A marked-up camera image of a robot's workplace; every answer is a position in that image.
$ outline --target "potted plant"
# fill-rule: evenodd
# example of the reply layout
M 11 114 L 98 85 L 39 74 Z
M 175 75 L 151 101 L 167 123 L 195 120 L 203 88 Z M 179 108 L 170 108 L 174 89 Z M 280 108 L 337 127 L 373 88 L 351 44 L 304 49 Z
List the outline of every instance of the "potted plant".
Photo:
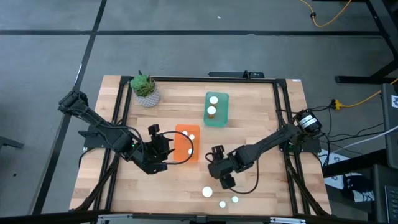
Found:
M 139 74 L 130 81 L 130 86 L 142 106 L 153 107 L 159 102 L 160 93 L 153 78 Z

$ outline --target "wooden table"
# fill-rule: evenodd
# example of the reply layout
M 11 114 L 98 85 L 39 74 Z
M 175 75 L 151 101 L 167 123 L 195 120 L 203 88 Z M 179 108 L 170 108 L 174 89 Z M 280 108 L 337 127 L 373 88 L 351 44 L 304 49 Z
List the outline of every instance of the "wooden table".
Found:
M 120 76 L 104 76 L 95 111 L 110 121 L 118 92 Z M 132 96 L 127 125 L 138 129 L 145 141 L 150 140 L 147 127 L 159 124 L 160 132 L 174 130 L 177 124 L 197 124 L 201 128 L 200 158 L 198 162 L 169 166 L 165 172 L 147 175 L 133 162 L 121 159 L 115 185 L 112 211 L 144 213 L 190 213 L 212 215 L 292 215 L 289 189 L 283 155 L 278 148 L 264 153 L 259 160 L 260 181 L 257 189 L 248 195 L 238 195 L 221 188 L 220 182 L 208 172 L 205 154 L 211 147 L 224 145 L 227 152 L 243 144 L 252 144 L 270 135 L 277 128 L 275 99 L 272 85 L 263 83 L 209 83 L 209 82 L 157 82 L 161 94 L 159 104 L 144 108 Z M 302 83 L 287 80 L 292 111 L 306 108 Z M 219 91 L 229 94 L 229 121 L 225 128 L 212 128 L 203 124 L 205 94 Z M 122 102 L 127 90 L 124 90 Z M 82 160 L 70 208 L 76 208 L 88 196 L 100 176 L 104 149 L 88 153 Z M 322 208 L 330 211 L 320 163 L 312 154 L 301 154 L 305 183 Z M 256 181 L 255 167 L 233 174 L 236 190 L 252 189 Z M 210 186 L 213 195 L 202 196 L 202 188 Z M 104 208 L 107 186 L 101 201 Z M 302 200 L 296 187 L 299 211 Z M 225 208 L 219 207 L 224 200 Z

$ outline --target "orange cutting board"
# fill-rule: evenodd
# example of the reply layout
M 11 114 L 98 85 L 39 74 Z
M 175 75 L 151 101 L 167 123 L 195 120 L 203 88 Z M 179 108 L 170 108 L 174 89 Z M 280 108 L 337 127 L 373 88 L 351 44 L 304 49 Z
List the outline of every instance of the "orange cutting board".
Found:
M 200 127 L 199 125 L 186 125 L 186 124 L 178 124 L 175 127 L 176 131 L 188 132 L 188 137 L 190 134 L 195 136 L 193 140 L 193 155 L 188 162 L 197 162 L 199 160 L 199 148 L 200 148 Z M 174 152 L 173 159 L 177 162 L 184 161 L 188 158 L 189 152 L 188 150 L 191 148 L 191 144 L 189 140 L 182 136 L 181 134 L 175 134 L 174 138 Z

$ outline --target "green plate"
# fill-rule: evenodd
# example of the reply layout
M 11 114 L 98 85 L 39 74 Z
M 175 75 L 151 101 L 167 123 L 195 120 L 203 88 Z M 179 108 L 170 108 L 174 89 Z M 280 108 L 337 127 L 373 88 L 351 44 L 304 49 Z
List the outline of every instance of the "green plate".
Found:
M 207 108 L 210 106 L 210 97 L 218 98 L 216 114 L 214 118 L 209 118 Z M 227 93 L 207 92 L 205 101 L 205 115 L 203 117 L 205 125 L 213 127 L 225 127 L 228 123 L 229 95 Z

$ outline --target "white patterned pot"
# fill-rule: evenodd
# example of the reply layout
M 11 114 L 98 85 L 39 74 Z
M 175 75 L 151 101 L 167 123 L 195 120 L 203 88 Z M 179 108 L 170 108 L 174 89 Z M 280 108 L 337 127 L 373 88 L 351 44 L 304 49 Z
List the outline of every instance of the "white patterned pot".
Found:
M 159 100 L 160 100 L 160 93 L 159 89 L 157 88 L 157 85 L 155 86 L 155 91 L 151 93 L 149 96 L 137 96 L 136 93 L 136 98 L 139 104 L 145 107 L 153 107 L 155 106 Z

